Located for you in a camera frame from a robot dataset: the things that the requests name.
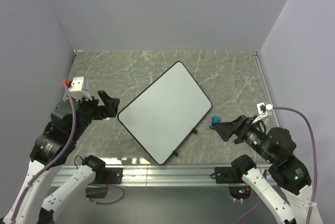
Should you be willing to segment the blue bone-shaped whiteboard eraser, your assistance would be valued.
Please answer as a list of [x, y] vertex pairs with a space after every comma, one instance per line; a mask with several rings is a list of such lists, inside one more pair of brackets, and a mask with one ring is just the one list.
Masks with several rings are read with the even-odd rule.
[[214, 124], [217, 124], [217, 123], [219, 123], [220, 121], [221, 121], [221, 118], [220, 118], [219, 116], [217, 116], [217, 115], [214, 115], [214, 116], [212, 117], [211, 123], [210, 123], [210, 125], [209, 125], [210, 129], [215, 129]]

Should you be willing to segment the white whiteboard black frame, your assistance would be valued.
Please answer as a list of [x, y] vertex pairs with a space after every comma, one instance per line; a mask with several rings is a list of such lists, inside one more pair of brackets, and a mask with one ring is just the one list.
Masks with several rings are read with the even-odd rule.
[[212, 107], [184, 63], [177, 61], [125, 106], [117, 119], [162, 165]]

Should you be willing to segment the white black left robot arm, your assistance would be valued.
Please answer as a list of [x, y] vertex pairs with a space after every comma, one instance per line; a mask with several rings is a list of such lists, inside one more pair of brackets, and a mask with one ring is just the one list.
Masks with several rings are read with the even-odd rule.
[[55, 176], [91, 122], [116, 117], [120, 99], [109, 97], [105, 91], [98, 91], [98, 95], [100, 99], [79, 100], [69, 95], [57, 104], [43, 134], [35, 141], [24, 183], [1, 223], [55, 223], [87, 185], [97, 184], [102, 189], [119, 187], [122, 169], [107, 168], [103, 160], [89, 155], [65, 183], [49, 192]]

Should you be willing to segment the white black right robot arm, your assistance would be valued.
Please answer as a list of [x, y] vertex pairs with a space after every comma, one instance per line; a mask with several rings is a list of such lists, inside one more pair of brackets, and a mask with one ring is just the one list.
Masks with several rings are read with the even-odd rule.
[[316, 180], [295, 155], [296, 143], [287, 129], [266, 129], [258, 117], [239, 116], [231, 122], [221, 122], [214, 116], [210, 124], [224, 142], [236, 136], [234, 143], [246, 143], [270, 167], [268, 173], [282, 190], [283, 199], [269, 183], [253, 160], [246, 154], [231, 162], [230, 174], [215, 170], [216, 183], [244, 182], [268, 207], [278, 223], [322, 223], [315, 203]]

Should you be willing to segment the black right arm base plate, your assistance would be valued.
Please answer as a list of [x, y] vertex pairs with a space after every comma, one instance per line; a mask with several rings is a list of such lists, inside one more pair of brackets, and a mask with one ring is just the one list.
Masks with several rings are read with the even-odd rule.
[[236, 174], [234, 169], [228, 166], [215, 167], [213, 177], [216, 184], [243, 183], [243, 180]]

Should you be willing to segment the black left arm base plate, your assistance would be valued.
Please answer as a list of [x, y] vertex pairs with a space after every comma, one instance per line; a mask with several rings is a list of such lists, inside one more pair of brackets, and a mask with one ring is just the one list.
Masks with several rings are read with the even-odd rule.
[[123, 168], [108, 167], [105, 168], [99, 179], [99, 184], [119, 185], [122, 182]]

